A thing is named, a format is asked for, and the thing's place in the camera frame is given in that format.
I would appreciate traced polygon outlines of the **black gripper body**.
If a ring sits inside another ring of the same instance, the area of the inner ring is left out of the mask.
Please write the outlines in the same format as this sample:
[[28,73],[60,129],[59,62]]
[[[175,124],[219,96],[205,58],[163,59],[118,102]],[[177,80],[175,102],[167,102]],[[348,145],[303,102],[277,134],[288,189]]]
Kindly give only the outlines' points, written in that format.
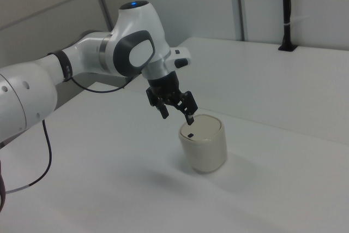
[[172,97],[175,99],[180,97],[179,81],[175,71],[159,79],[148,80],[148,83],[147,95],[156,95],[164,98]]

